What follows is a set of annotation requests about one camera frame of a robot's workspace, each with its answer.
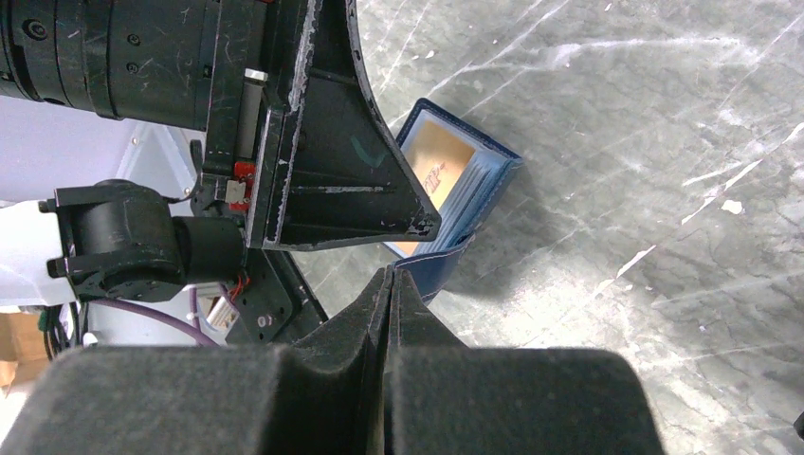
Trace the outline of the blue card holder wallet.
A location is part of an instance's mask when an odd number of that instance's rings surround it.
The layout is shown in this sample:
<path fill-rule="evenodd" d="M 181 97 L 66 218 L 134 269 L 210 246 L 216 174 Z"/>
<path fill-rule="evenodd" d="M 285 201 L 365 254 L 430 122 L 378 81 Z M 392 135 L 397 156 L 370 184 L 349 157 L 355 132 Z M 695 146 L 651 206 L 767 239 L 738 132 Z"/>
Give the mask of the blue card holder wallet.
<path fill-rule="evenodd" d="M 429 200 L 441 216 L 430 242 L 386 242 L 394 265 L 409 271 L 429 303 L 497 206 L 522 166 L 522 158 L 431 100 L 413 106 L 396 138 Z"/>

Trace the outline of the orange credit card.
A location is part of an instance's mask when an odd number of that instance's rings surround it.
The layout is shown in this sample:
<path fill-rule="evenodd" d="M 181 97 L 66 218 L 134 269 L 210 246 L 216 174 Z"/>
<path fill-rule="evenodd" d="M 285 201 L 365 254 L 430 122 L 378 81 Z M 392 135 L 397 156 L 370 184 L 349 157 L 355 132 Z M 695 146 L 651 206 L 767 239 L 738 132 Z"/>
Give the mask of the orange credit card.
<path fill-rule="evenodd" d="M 393 243 L 393 249 L 402 257 L 447 246 L 462 211 L 467 188 L 464 174 L 472 172 L 472 159 L 478 150 L 474 140 L 441 119 L 425 116 L 416 121 L 404 143 L 405 157 L 440 215 L 441 226 L 433 241 Z"/>

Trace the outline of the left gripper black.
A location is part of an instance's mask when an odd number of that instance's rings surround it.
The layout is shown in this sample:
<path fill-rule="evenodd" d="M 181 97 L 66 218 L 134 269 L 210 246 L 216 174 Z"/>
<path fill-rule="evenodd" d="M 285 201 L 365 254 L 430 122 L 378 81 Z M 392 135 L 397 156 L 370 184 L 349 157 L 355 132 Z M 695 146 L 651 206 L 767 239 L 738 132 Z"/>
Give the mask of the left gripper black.
<path fill-rule="evenodd" d="M 255 165 L 250 248 L 433 240 L 441 218 L 375 102 L 353 1 L 217 1 L 196 214 L 229 209 Z"/>

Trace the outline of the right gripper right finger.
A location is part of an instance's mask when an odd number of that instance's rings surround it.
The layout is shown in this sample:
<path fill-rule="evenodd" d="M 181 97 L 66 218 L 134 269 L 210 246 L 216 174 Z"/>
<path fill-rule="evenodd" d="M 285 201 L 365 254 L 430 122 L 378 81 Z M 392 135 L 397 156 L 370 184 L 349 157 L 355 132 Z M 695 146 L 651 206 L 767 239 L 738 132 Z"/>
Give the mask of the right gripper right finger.
<path fill-rule="evenodd" d="M 471 348 L 393 277 L 385 444 L 390 454 L 660 454 L 629 362 L 588 348 Z"/>

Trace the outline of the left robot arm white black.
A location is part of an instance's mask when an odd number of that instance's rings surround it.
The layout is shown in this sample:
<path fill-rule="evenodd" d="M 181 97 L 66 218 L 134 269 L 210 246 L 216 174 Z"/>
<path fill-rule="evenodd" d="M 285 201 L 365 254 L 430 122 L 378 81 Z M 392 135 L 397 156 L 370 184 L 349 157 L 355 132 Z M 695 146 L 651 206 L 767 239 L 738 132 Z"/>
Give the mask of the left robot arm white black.
<path fill-rule="evenodd" d="M 352 1 L 5 1 L 1 93 L 206 136 L 189 217 L 122 179 L 34 204 L 69 306 L 225 282 L 249 341 L 290 343 L 326 319 L 293 252 L 441 224 L 375 105 Z"/>

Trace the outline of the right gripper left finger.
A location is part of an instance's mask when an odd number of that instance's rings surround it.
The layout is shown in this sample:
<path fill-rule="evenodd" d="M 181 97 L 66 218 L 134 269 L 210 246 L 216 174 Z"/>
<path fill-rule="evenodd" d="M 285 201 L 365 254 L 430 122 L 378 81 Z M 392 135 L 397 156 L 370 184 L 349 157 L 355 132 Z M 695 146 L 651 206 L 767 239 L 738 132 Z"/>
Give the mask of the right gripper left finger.
<path fill-rule="evenodd" d="M 5 454 L 366 454 L 382 448 L 381 377 L 393 288 L 291 344 L 89 348 L 56 360 Z"/>

